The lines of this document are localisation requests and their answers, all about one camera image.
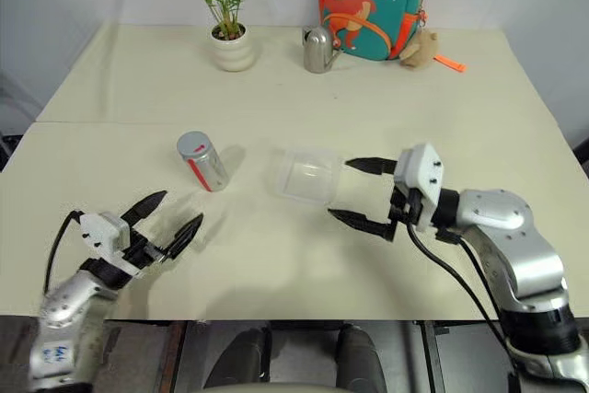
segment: robotic arm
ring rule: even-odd
[[[347,165],[394,175],[390,223],[329,210],[336,218],[388,241],[398,223],[418,231],[432,225],[437,239],[449,243],[465,238],[479,255],[508,353],[520,374],[572,381],[589,392],[589,349],[569,308],[562,262],[536,230],[524,200],[503,190],[443,189],[444,165],[430,144],[403,151],[398,162],[356,158]]]
[[[73,212],[66,218],[52,256],[67,224],[74,219],[80,224],[82,238],[100,258],[84,262],[73,277],[45,295],[39,334],[30,354],[30,391],[92,391],[102,354],[102,324],[119,291],[133,278],[141,278],[143,269],[153,263],[174,260],[201,227],[202,214],[183,226],[166,249],[135,231],[133,226],[151,214],[165,195],[165,191],[150,195],[121,217]]]

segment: transparent plastic box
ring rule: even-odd
[[[340,180],[341,159],[328,149],[296,148],[286,151],[278,174],[280,195],[301,202],[329,204]]]

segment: white table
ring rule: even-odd
[[[402,229],[388,244],[273,194],[286,147],[394,158],[429,140],[446,187],[505,188],[528,200],[564,261],[575,314],[589,316],[589,186],[500,32],[442,32],[443,53],[469,65],[464,75],[349,56],[311,75],[296,29],[255,30],[270,36],[262,57],[227,74],[197,52],[196,29],[121,27],[104,96],[91,94],[93,57],[106,48],[94,40],[0,176],[0,314],[37,311],[45,258],[70,210],[122,213],[167,189],[140,230],[162,241],[200,210],[206,224],[177,263],[124,291],[117,318],[479,318]],[[232,171],[221,193],[201,191],[175,151],[195,129]],[[391,179],[347,169],[332,206],[385,221],[390,192]],[[55,282],[91,255],[76,233],[64,240]],[[427,244],[483,296],[460,250],[431,236]]]

